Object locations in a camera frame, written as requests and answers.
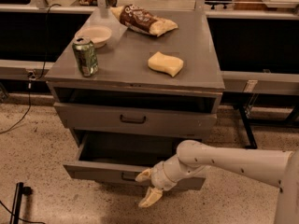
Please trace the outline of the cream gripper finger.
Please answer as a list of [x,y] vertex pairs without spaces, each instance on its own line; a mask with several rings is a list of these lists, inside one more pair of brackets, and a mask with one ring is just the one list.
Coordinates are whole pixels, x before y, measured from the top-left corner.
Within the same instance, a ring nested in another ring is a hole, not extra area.
[[137,175],[135,178],[136,182],[144,182],[147,180],[151,180],[151,174],[152,174],[152,169],[148,168],[144,171],[142,171],[140,174]]
[[163,192],[157,188],[149,187],[145,197],[139,202],[140,208],[147,208],[157,203],[163,196]]

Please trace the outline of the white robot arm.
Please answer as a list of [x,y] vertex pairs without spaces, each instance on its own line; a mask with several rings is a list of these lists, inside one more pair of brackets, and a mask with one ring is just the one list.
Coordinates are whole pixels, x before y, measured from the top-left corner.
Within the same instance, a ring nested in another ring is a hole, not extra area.
[[299,151],[211,147],[195,140],[179,143],[176,154],[141,172],[135,180],[151,186],[141,208],[158,202],[183,179],[215,166],[279,188],[274,224],[299,224]]

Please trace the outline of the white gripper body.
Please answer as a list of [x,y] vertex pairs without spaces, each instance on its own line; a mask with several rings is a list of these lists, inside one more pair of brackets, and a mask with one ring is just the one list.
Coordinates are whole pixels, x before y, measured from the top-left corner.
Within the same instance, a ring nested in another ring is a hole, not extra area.
[[191,178],[199,171],[199,167],[188,166],[174,155],[166,161],[160,161],[151,169],[150,180],[156,189],[169,191],[180,180]]

